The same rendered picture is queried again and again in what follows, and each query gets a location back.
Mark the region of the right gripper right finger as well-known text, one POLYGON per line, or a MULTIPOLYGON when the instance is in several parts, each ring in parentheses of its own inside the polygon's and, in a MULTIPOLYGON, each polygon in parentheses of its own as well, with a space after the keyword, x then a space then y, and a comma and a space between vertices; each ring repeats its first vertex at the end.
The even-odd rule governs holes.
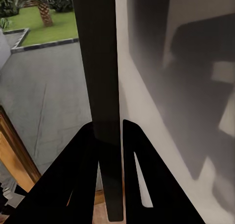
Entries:
POLYGON ((142 128, 123 120, 126 224, 205 224, 142 128), (153 207, 145 207, 136 169, 136 153, 153 207))

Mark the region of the poster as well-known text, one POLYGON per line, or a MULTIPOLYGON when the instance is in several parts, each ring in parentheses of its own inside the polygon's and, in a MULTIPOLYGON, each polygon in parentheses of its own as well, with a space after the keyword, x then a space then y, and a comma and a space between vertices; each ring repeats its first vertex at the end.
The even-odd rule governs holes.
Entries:
POLYGON ((73 0, 108 221, 123 221, 116 0, 73 0))

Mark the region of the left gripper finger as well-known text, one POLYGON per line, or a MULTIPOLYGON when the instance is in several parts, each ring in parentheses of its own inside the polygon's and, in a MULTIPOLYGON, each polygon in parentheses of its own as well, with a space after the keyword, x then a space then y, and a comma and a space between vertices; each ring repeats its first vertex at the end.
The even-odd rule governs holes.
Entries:
POLYGON ((15 188, 15 192, 14 193, 18 193, 20 195, 22 195, 23 197, 25 197, 28 193, 23 190, 19 185, 16 186, 15 188))
POLYGON ((0 213, 1 214, 4 214, 4 215, 11 215, 11 213, 15 210, 14 207, 10 206, 9 204, 7 206, 3 206, 3 208, 0 210, 0 213))

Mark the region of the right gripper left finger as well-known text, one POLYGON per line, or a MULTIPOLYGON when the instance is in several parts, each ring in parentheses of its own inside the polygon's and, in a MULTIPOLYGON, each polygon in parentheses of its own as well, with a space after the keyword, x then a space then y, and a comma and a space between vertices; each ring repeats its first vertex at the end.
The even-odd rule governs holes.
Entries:
POLYGON ((97 170, 96 139, 89 122, 3 224, 92 224, 97 170))

